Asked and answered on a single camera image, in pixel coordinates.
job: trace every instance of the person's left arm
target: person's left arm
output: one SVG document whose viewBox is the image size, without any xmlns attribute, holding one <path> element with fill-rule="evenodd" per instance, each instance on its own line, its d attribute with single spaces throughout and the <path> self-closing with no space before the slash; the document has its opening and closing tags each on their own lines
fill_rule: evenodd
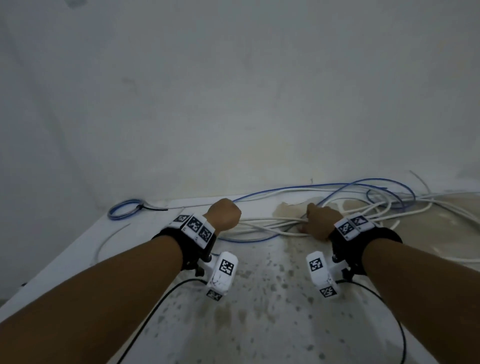
<svg viewBox="0 0 480 364">
<path fill-rule="evenodd" d="M 238 224 L 228 199 L 204 215 L 216 230 Z M 160 299 L 182 266 L 182 252 L 159 236 L 82 271 L 0 323 L 4 363 L 104 364 Z"/>
</svg>

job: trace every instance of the hand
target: hand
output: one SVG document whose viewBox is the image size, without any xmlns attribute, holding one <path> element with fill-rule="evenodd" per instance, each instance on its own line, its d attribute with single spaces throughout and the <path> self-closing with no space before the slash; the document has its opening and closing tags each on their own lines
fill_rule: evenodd
<svg viewBox="0 0 480 364">
<path fill-rule="evenodd" d="M 239 223 L 240 216 L 240 209 L 228 198 L 222 198 L 215 202 L 204 215 L 215 228 L 215 235 L 234 228 Z"/>
<path fill-rule="evenodd" d="M 310 203 L 307 206 L 307 219 L 308 222 L 299 225 L 298 230 L 317 240 L 326 240 L 335 229 L 334 224 L 343 219 L 343 215 L 332 208 L 317 207 Z"/>
</svg>

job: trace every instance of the wall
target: wall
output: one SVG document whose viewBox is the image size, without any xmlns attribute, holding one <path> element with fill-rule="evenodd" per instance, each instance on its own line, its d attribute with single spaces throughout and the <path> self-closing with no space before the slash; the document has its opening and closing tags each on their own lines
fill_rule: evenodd
<svg viewBox="0 0 480 364">
<path fill-rule="evenodd" d="M 0 22 L 0 304 L 98 217 Z"/>
<path fill-rule="evenodd" d="M 76 3 L 2 3 L 24 67 L 7 57 L 14 72 L 2 70 L 14 78 L 2 84 L 19 88 L 2 100 L 13 115 L 2 158 L 16 150 L 3 163 L 22 166 L 3 206 L 23 192 L 40 199 L 6 217 L 15 241 L 32 236 L 18 227 L 25 210 L 48 209 L 45 236 L 63 237 L 88 225 L 94 201 L 105 210 L 132 196 L 408 169 L 434 188 L 480 178 L 477 1 Z M 27 98 L 24 73 L 36 85 Z M 62 203 L 41 208 L 50 199 Z M 84 204 L 74 209 L 82 221 L 62 216 L 69 199 Z"/>
</svg>

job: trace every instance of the wrist strap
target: wrist strap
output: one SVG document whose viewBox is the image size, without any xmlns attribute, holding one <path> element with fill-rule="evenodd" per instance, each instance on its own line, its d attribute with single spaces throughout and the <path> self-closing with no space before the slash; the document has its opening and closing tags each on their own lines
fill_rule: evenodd
<svg viewBox="0 0 480 364">
<path fill-rule="evenodd" d="M 182 270 L 196 269 L 200 258 L 208 262 L 216 241 L 215 228 L 197 214 L 178 215 L 153 238 L 161 235 L 171 236 L 178 243 L 183 255 Z"/>
<path fill-rule="evenodd" d="M 360 213 L 341 219 L 328 236 L 332 242 L 335 262 L 345 260 L 353 274 L 367 275 L 361 258 L 367 245 L 375 239 L 403 243 L 400 236 L 388 228 L 379 228 Z"/>
</svg>

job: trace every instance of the qr code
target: qr code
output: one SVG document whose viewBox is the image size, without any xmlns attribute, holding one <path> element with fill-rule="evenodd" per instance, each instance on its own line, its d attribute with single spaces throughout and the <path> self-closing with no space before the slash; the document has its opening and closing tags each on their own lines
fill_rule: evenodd
<svg viewBox="0 0 480 364">
<path fill-rule="evenodd" d="M 198 232 L 202 225 L 203 224 L 200 222 L 200 220 L 197 219 L 195 216 L 192 216 L 192 218 L 187 222 L 187 226 L 194 232 Z"/>
<path fill-rule="evenodd" d="M 349 222 L 346 222 L 345 224 L 341 225 L 339 228 L 337 228 L 338 231 L 343 235 L 347 235 L 349 232 L 354 230 L 354 227 L 350 225 Z"/>
<path fill-rule="evenodd" d="M 210 297 L 212 300 L 215 300 L 215 301 L 220 301 L 220 298 L 222 298 L 223 296 L 220 293 L 217 293 L 213 290 L 209 290 L 207 292 L 207 297 Z"/>
<path fill-rule="evenodd" d="M 322 288 L 320 290 L 320 293 L 322 294 L 323 297 L 327 298 L 327 297 L 331 297 L 331 296 L 335 296 L 337 294 L 337 292 L 335 292 L 334 288 L 332 286 L 330 287 L 327 287 L 327 288 Z"/>
<path fill-rule="evenodd" d="M 173 222 L 184 222 L 186 219 L 188 219 L 190 215 L 178 215 Z"/>
<path fill-rule="evenodd" d="M 213 235 L 212 232 L 209 229 L 207 229 L 205 226 L 203 226 L 200 229 L 200 232 L 198 233 L 198 236 L 200 236 L 206 243 L 208 243 L 212 235 Z"/>
<path fill-rule="evenodd" d="M 308 264 L 310 265 L 310 270 L 312 272 L 316 271 L 317 269 L 323 268 L 323 264 L 320 258 L 312 260 L 311 262 L 308 262 Z"/>
<path fill-rule="evenodd" d="M 222 259 L 222 264 L 220 264 L 220 270 L 224 273 L 227 273 L 229 276 L 232 275 L 234 265 L 229 261 Z"/>
<path fill-rule="evenodd" d="M 360 226 L 360 225 L 363 225 L 363 224 L 366 224 L 368 222 L 368 220 L 366 218 L 364 218 L 363 216 L 357 216 L 356 218 L 353 218 L 352 219 L 352 222 L 356 225 L 356 226 Z"/>
</svg>

